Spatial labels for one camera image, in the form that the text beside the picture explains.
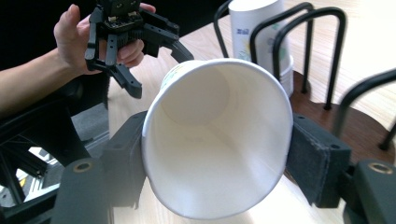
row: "paper cup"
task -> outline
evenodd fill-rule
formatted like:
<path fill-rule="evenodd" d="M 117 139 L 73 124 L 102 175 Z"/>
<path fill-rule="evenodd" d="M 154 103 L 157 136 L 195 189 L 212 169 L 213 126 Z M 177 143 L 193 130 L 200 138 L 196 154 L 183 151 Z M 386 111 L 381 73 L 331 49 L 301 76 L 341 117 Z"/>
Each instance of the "paper cup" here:
<path fill-rule="evenodd" d="M 237 59 L 190 61 L 165 77 L 143 126 L 150 185 L 183 217 L 232 216 L 282 176 L 292 113 L 278 81 Z"/>
<path fill-rule="evenodd" d="M 267 19 L 284 11 L 282 0 L 233 0 L 229 5 L 233 56 L 251 62 L 250 37 L 257 25 Z M 285 25 L 285 22 L 278 22 L 261 30 L 256 36 L 256 52 L 258 65 L 269 73 L 273 74 L 273 45 L 277 32 Z M 293 67 L 290 56 L 289 40 L 285 37 L 279 53 L 280 71 Z M 292 89 L 283 86 L 288 96 L 291 96 Z"/>

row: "white mug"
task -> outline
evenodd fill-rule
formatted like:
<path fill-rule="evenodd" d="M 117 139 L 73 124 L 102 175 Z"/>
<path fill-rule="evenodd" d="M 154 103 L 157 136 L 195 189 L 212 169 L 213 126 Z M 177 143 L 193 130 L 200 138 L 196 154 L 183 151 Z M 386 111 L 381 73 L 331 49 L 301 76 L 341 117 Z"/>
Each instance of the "white mug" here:
<path fill-rule="evenodd" d="M 229 5 L 233 56 L 251 62 L 250 37 L 257 25 L 284 11 L 282 0 L 233 0 Z M 258 65 L 273 74 L 273 45 L 277 32 L 285 22 L 277 22 L 261 30 L 256 36 Z M 279 52 L 280 82 L 287 93 L 293 92 L 293 59 L 289 40 L 284 38 Z"/>
<path fill-rule="evenodd" d="M 143 163 L 159 201 L 183 217 L 229 217 L 259 203 L 283 174 L 292 113 L 262 67 L 238 59 L 174 67 L 148 110 Z"/>

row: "gray floor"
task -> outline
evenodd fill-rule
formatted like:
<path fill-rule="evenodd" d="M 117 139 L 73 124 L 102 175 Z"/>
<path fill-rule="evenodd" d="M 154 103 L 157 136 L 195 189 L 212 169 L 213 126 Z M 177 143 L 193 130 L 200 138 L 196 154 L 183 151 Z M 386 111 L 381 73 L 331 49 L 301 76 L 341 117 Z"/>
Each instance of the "gray floor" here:
<path fill-rule="evenodd" d="M 108 141 L 108 112 L 103 104 L 97 105 L 87 111 L 84 111 L 73 118 L 78 135 L 84 141 L 85 147 L 88 149 L 92 157 L 99 158 L 102 154 L 103 147 Z M 62 177 L 62 165 L 53 161 L 49 165 L 46 175 L 41 181 L 40 188 L 47 188 L 58 184 Z M 32 183 L 36 181 L 32 177 L 27 176 L 23 191 L 25 194 L 32 192 Z M 0 190 L 0 204 L 4 207 L 14 205 L 11 195 L 7 189 Z"/>

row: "person's arm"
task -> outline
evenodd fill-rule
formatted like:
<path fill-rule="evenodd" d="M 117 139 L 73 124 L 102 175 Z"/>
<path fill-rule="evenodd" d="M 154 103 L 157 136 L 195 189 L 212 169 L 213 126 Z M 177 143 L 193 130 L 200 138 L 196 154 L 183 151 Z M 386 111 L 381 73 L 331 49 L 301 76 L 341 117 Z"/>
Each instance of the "person's arm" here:
<path fill-rule="evenodd" d="M 155 11 L 149 5 L 142 4 L 141 7 Z M 0 119 L 36 103 L 75 77 L 99 73 L 89 71 L 84 58 L 89 38 L 89 18 L 79 20 L 79 8 L 72 5 L 55 25 L 57 49 L 29 63 L 0 71 Z M 136 40 L 121 48 L 118 63 L 124 63 L 127 67 L 140 64 L 143 47 L 143 41 Z M 106 54 L 106 48 L 100 52 Z"/>

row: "light wood tabletop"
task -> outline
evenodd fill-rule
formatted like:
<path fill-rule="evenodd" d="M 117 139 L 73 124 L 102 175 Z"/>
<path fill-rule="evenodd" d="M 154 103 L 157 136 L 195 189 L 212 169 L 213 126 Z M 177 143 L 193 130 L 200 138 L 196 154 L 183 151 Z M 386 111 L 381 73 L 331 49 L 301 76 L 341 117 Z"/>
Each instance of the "light wood tabletop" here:
<path fill-rule="evenodd" d="M 285 8 L 303 1 L 285 0 Z M 342 96 L 366 77 L 396 68 L 396 7 L 393 1 L 323 1 L 314 0 L 315 8 L 339 7 L 347 15 L 346 40 L 340 61 L 333 102 L 339 104 Z M 226 46 L 231 49 L 229 17 L 219 21 Z M 313 102 L 324 102 L 337 20 L 332 17 L 315 20 L 314 42 L 309 82 Z M 305 26 L 289 34 L 294 70 L 303 71 Z M 213 24 L 209 24 L 181 38 L 184 46 L 196 60 L 222 58 Z M 131 72 L 143 84 L 142 99 L 134 99 L 112 80 L 108 95 L 110 135 L 133 114 L 149 109 L 159 92 L 163 77 L 177 62 L 169 49 L 160 49 L 158 58 L 147 56 Z M 396 118 L 396 83 L 388 84 L 362 96 L 354 108 L 376 119 L 386 129 Z M 308 204 L 300 189 L 283 176 L 276 188 L 261 203 L 245 213 L 219 220 L 191 220 L 173 214 L 153 194 L 146 181 L 138 209 L 116 208 L 115 223 L 343 223 L 344 203 L 337 209 L 318 209 Z"/>

